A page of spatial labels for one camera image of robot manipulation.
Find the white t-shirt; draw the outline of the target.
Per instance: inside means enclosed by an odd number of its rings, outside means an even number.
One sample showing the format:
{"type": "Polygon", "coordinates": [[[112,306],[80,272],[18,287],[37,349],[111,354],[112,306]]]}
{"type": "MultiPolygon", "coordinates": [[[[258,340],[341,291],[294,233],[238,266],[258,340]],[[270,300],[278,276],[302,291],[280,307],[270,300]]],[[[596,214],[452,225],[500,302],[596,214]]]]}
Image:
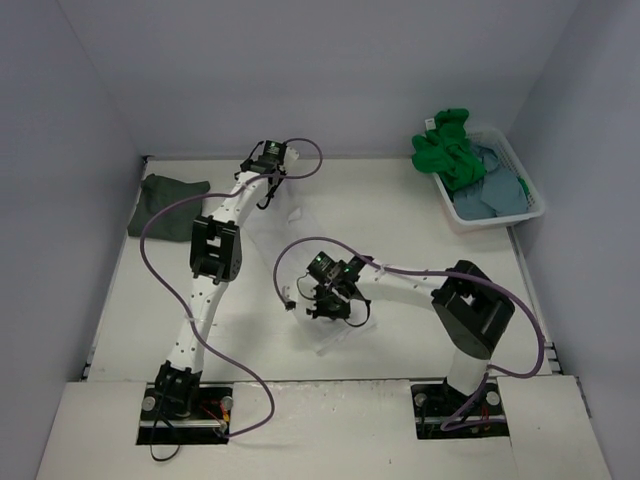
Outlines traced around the white t-shirt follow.
{"type": "Polygon", "coordinates": [[[377,320],[372,314],[365,312],[365,305],[361,302],[351,304],[350,323],[343,320],[313,319],[306,312],[307,308],[312,307],[312,303],[302,295],[312,296],[316,286],[316,282],[307,274],[307,265],[321,251],[334,260],[346,259],[347,255],[338,247],[319,241],[309,241],[292,246],[289,250],[285,249],[298,239],[325,233],[325,229],[314,217],[310,204],[304,200],[301,190],[295,185],[287,183],[281,186],[266,210],[253,210],[244,222],[243,232],[254,243],[267,268],[278,268],[280,293],[285,285],[291,284],[297,288],[300,305],[288,312],[288,316],[295,320],[297,330],[317,355],[324,355],[340,342],[353,340],[377,327],[377,320]]]}

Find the dark grey t-shirt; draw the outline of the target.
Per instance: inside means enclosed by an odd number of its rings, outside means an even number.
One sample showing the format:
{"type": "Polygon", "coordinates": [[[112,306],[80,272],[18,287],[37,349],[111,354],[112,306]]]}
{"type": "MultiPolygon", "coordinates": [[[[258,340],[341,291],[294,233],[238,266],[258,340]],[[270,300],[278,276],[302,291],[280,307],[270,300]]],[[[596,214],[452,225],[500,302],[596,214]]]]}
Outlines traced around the dark grey t-shirt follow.
{"type": "MultiPolygon", "coordinates": [[[[146,224],[168,206],[210,191],[208,181],[186,183],[170,177],[150,174],[141,183],[141,191],[133,216],[127,226],[129,237],[139,238],[146,224]]],[[[164,214],[147,233],[149,239],[169,242],[189,242],[192,224],[202,214],[204,201],[189,202],[164,214]]]]}

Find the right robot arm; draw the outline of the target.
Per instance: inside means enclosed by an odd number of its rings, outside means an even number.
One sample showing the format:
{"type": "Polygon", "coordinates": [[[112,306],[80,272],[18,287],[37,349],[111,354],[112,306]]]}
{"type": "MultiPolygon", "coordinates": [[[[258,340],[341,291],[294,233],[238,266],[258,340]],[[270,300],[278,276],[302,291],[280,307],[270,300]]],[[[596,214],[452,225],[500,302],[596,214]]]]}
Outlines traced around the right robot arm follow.
{"type": "Polygon", "coordinates": [[[364,302],[366,312],[374,301],[435,312],[456,348],[442,388],[444,403],[464,412],[477,402],[478,388],[515,306],[489,286],[489,278],[474,263],[460,260],[443,277],[413,276],[375,268],[358,257],[335,261],[321,252],[307,273],[316,282],[307,308],[313,318],[345,321],[353,301],[364,302]]]}

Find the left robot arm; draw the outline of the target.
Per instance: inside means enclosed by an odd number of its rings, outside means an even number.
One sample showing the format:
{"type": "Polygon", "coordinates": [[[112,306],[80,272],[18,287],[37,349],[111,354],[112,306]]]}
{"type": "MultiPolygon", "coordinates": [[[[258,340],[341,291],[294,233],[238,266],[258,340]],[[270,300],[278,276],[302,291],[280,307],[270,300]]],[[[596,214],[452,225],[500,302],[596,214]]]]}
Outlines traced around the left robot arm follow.
{"type": "Polygon", "coordinates": [[[198,393],[205,348],[213,317],[228,284],[242,264],[240,231],[244,222],[286,175],[298,153],[285,143],[266,141],[257,159],[241,165],[236,183],[216,209],[196,217],[189,255],[193,281],[187,319],[155,380],[164,391],[164,408],[175,418],[191,418],[199,409],[198,393]]]}

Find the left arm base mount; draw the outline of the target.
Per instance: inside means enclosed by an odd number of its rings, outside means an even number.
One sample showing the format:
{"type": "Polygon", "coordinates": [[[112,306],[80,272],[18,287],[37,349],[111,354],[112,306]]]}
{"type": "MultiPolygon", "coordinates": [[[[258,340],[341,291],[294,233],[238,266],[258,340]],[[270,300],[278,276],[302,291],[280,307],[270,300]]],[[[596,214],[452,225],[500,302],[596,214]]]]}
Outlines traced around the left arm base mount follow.
{"type": "Polygon", "coordinates": [[[163,401],[151,384],[146,386],[138,422],[137,445],[227,444],[233,388],[230,384],[204,384],[184,414],[163,401]]]}

